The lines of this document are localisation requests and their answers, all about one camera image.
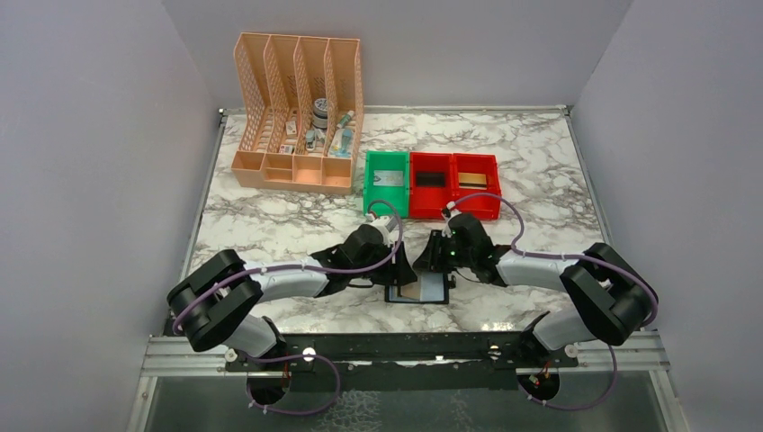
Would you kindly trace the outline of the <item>light blue card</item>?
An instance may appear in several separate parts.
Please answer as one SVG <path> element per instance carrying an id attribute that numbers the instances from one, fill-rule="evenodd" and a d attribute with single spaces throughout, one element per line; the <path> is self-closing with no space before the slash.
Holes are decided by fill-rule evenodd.
<path id="1" fill-rule="evenodd" d="M 419 278 L 418 299 L 421 302 L 443 302 L 445 300 L 444 275 L 422 273 Z"/>

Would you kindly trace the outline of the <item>black leather card holder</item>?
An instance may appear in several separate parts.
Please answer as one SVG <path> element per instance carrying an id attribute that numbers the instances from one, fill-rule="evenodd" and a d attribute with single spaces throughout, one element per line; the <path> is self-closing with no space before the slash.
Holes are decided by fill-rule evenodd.
<path id="1" fill-rule="evenodd" d="M 420 275 L 418 276 L 417 281 L 411 284 L 419 285 Z M 421 301 L 412 301 L 412 300 L 403 299 L 398 296 L 398 289 L 400 288 L 400 286 L 393 286 L 393 285 L 387 285 L 385 287 L 385 294 L 384 294 L 385 301 L 389 303 L 409 303 L 409 304 L 448 304 L 450 291 L 455 287 L 456 282 L 455 282 L 455 277 L 452 274 L 443 274 L 443 275 L 444 275 L 444 286 L 445 286 L 444 301 L 421 302 Z"/>

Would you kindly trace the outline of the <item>red plastic bin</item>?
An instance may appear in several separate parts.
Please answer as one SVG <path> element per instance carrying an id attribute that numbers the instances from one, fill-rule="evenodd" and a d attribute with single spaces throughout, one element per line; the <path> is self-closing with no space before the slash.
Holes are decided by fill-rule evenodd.
<path id="1" fill-rule="evenodd" d="M 410 196 L 409 217 L 418 220 L 439 220 L 441 210 L 453 199 L 453 157 L 449 153 L 411 152 L 409 154 Z M 415 187 L 419 171 L 444 172 L 445 188 Z"/>
<path id="2" fill-rule="evenodd" d="M 494 155 L 453 153 L 456 208 L 483 221 L 496 220 L 501 201 L 488 194 L 501 195 L 498 161 Z"/>

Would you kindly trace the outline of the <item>green plastic bin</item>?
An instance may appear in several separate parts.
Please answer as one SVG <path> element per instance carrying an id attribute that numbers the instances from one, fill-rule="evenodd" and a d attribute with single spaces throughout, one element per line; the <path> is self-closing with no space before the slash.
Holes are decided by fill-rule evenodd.
<path id="1" fill-rule="evenodd" d="M 390 203 L 402 219 L 409 216 L 409 153 L 403 151 L 368 151 L 365 155 L 363 211 L 371 202 Z"/>

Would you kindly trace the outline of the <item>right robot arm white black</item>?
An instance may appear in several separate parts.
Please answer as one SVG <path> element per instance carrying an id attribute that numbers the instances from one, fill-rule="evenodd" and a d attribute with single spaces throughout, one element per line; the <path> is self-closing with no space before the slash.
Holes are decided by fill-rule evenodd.
<path id="1" fill-rule="evenodd" d="M 433 231 L 413 267 L 444 274 L 467 268 L 482 284 L 567 293 L 571 306 L 542 313 L 520 333 L 516 353 L 532 366 L 578 342 L 619 347 L 655 318 L 659 306 L 654 290 L 606 243 L 567 256 L 521 252 L 494 243 L 469 213 L 454 215 L 444 229 Z"/>

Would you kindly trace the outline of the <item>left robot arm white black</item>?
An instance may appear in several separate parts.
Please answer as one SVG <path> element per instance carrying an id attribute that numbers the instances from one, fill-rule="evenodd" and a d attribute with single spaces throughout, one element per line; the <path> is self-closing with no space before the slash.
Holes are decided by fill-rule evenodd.
<path id="1" fill-rule="evenodd" d="M 275 300 L 340 293 L 354 279 L 395 286 L 414 283 L 417 275 L 403 241 L 391 240 L 384 224 L 365 223 L 344 242 L 294 261 L 246 263 L 235 250 L 222 250 L 166 300 L 175 317 L 172 330 L 185 336 L 194 351 L 225 346 L 268 370 L 282 361 L 285 342 L 271 319 L 255 317 L 251 310 Z"/>

